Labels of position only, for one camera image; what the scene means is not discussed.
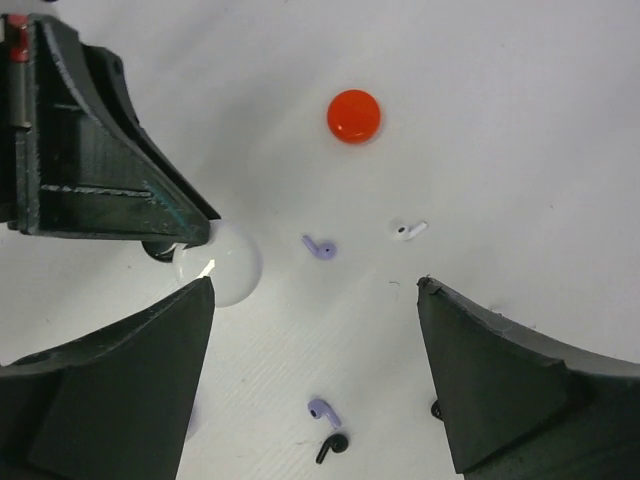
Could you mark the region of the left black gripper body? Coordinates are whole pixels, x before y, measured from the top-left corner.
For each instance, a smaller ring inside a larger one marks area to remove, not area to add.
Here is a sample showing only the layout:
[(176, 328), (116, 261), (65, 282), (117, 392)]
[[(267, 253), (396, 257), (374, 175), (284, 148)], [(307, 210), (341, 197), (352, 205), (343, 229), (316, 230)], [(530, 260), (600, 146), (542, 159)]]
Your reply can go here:
[(3, 13), (1, 32), (1, 221), (25, 225), (29, 135), (35, 118), (30, 66), (33, 16)]

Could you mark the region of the black charging case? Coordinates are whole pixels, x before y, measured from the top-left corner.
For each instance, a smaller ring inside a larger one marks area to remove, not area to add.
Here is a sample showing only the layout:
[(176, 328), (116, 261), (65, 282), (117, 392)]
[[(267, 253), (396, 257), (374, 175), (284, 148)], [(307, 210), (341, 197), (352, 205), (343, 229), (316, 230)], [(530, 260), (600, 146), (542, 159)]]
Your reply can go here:
[(161, 263), (171, 263), (176, 248), (175, 243), (147, 242), (142, 243), (144, 252), (152, 259)]

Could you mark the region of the white charging case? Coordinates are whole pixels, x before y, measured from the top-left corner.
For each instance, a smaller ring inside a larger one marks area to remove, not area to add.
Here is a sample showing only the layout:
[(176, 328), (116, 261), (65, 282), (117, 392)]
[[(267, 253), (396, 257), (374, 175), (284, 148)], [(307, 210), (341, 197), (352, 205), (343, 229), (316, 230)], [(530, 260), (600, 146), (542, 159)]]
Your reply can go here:
[(181, 286), (208, 278), (217, 308), (246, 300), (256, 289), (263, 271), (262, 255), (253, 237), (241, 226), (223, 219), (210, 222), (207, 243), (176, 246), (172, 265)]

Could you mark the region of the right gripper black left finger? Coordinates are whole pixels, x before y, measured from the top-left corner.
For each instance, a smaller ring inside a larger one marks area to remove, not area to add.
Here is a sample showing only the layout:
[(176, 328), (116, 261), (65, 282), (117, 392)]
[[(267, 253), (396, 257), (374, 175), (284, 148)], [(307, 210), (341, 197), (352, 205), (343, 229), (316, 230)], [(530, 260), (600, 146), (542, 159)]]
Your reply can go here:
[(197, 279), (2, 367), (2, 478), (175, 478), (214, 309), (211, 281)]

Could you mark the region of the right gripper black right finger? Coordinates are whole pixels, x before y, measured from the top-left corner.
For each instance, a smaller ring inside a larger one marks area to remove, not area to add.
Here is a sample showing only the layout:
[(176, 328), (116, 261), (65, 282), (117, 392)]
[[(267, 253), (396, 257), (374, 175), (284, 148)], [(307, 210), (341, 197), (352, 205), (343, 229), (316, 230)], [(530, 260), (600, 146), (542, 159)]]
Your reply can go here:
[(635, 479), (639, 367), (492, 312), (432, 277), (417, 309), (454, 469), (467, 479)]

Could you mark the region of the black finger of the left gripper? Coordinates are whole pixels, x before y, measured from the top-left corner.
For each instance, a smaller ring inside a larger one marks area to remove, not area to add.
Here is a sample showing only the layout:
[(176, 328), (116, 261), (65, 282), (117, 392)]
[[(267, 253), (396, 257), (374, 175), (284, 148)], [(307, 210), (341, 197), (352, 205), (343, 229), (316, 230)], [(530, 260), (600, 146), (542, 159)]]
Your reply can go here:
[(74, 104), (92, 112), (105, 110), (209, 222), (219, 219), (219, 213), (141, 127), (129, 96), (121, 58), (104, 47), (83, 43), (76, 30), (57, 19), (39, 22), (39, 105), (43, 103)]
[(200, 245), (210, 225), (108, 112), (43, 103), (20, 137), (19, 230)]

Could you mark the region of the red charging case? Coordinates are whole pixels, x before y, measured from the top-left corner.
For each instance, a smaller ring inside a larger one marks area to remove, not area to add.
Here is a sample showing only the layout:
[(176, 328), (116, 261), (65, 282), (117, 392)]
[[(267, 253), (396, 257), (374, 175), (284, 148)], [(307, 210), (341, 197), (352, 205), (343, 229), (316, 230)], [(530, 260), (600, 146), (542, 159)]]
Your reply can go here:
[(330, 132), (341, 142), (363, 144), (378, 133), (382, 112), (370, 93), (350, 89), (340, 92), (331, 100), (326, 121)]

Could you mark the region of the white earbud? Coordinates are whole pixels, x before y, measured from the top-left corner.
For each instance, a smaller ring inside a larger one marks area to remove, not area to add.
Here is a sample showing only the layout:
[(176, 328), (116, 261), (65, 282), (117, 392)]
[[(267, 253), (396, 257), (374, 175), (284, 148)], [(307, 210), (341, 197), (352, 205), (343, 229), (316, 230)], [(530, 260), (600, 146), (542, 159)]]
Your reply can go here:
[(390, 225), (391, 236), (395, 241), (407, 242), (416, 238), (428, 228), (428, 223), (419, 221), (416, 223), (406, 223), (398, 220)]

